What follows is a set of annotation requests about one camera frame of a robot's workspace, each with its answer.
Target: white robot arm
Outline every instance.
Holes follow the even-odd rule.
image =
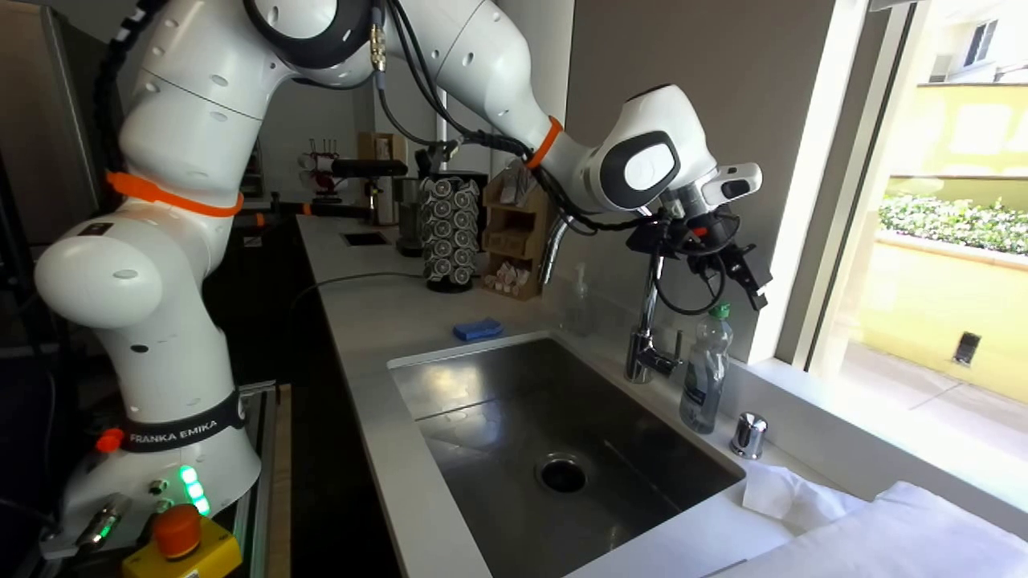
[[[40,257],[41,297],[94,328],[126,398],[122,443],[63,495],[61,535],[94,545],[96,511],[236,505],[259,475],[237,423],[229,345],[200,282],[223,264],[237,187],[282,80],[359,86],[385,55],[418,57],[561,188],[583,219],[678,219],[753,196],[753,163],[718,166],[678,86],[632,95],[612,136],[583,148],[530,90],[530,50],[493,0],[140,0],[111,41],[150,26],[108,174],[126,202]]]

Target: kitchen counter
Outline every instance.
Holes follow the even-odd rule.
[[[401,257],[392,241],[343,241],[343,231],[364,226],[366,225],[358,219],[299,219],[303,245],[319,282],[397,562],[405,573],[418,578],[487,573],[487,565],[470,535],[418,423],[392,386],[388,362],[462,345],[452,339],[450,328],[480,318],[494,318],[506,328],[506,338],[513,339],[519,332],[542,332],[542,297],[517,301],[487,290],[432,291],[418,280],[421,260]],[[615,362],[616,355],[604,342],[586,342],[569,332],[549,338],[567,342],[579,360],[668,421],[678,434],[691,435],[718,458],[745,468],[745,461],[726,453],[733,423],[719,423],[718,434],[696,435],[675,418],[668,392],[628,386]],[[793,466],[783,457],[773,457],[773,450],[767,450],[766,461]],[[733,484],[668,522],[651,527],[632,543],[588,562],[574,573],[711,573],[793,539],[789,529],[741,511],[738,499],[741,484]]]

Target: orange ring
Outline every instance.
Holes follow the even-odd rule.
[[[545,155],[553,149],[555,136],[561,133],[567,128],[549,116],[549,130],[542,136],[542,144],[537,148],[537,155],[523,163],[527,169],[537,169]]]
[[[162,188],[155,179],[135,176],[135,174],[106,174],[106,183],[129,199],[145,202],[164,202],[182,210],[210,214],[210,219],[236,219],[245,209],[245,196],[237,196],[236,205],[207,205],[197,199],[187,199],[179,192]]]

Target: cabinet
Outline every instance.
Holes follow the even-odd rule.
[[[553,202],[523,166],[485,187],[485,275],[483,285],[512,297],[542,291]]]

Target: outdoor greenery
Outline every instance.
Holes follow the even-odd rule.
[[[877,219],[893,234],[1028,257],[1028,210],[999,202],[888,196]]]

